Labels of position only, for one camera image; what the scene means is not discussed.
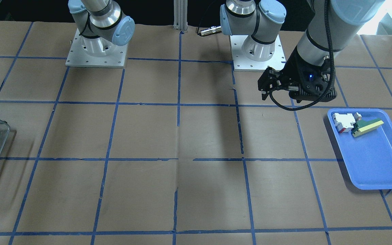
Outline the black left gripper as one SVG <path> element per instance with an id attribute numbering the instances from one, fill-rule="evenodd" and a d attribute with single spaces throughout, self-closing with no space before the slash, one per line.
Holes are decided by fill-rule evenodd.
<path id="1" fill-rule="evenodd" d="M 329 87 L 327 93 L 320 100 L 330 102 L 337 97 L 334 84 L 329 84 L 331 74 L 331 59 L 323 59 L 322 65 L 316 66 L 306 62 L 297 51 L 293 50 L 282 70 L 267 67 L 257 81 L 258 90 L 262 94 L 262 99 L 268 97 L 276 101 L 273 96 L 274 91 L 283 88 L 298 87 L 297 90 L 289 92 L 292 99 L 301 102 L 303 100 L 314 102 Z"/>

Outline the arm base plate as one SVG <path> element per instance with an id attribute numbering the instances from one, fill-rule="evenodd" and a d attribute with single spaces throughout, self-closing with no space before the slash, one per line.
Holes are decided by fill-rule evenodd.
<path id="1" fill-rule="evenodd" d="M 76 30 L 65 65 L 78 68 L 124 68 L 128 46 L 114 45 L 102 37 L 85 38 Z"/>
<path id="2" fill-rule="evenodd" d="M 234 68 L 237 71 L 263 72 L 271 67 L 281 70 L 286 64 L 283 47 L 277 35 L 270 45 L 255 43 L 248 35 L 230 36 L 230 46 Z"/>

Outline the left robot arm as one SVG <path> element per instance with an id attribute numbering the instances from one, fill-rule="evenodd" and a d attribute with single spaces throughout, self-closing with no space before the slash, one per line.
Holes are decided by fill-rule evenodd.
<path id="1" fill-rule="evenodd" d="M 266 66 L 257 81 L 262 100 L 287 91 L 308 105 L 337 98 L 335 58 L 371 20 L 383 0 L 309 0 L 308 23 L 281 68 Z M 268 61 L 276 39 L 289 22 L 288 7 L 278 0 L 227 0 L 220 7 L 220 26 L 227 36 L 244 36 L 242 52 L 256 62 Z"/>

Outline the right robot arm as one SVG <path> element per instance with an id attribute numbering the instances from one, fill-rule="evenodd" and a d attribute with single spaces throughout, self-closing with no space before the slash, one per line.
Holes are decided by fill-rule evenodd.
<path id="1" fill-rule="evenodd" d="M 67 6 L 81 48 L 91 56 L 108 55 L 115 47 L 127 45 L 135 33 L 134 20 L 114 0 L 70 0 Z"/>

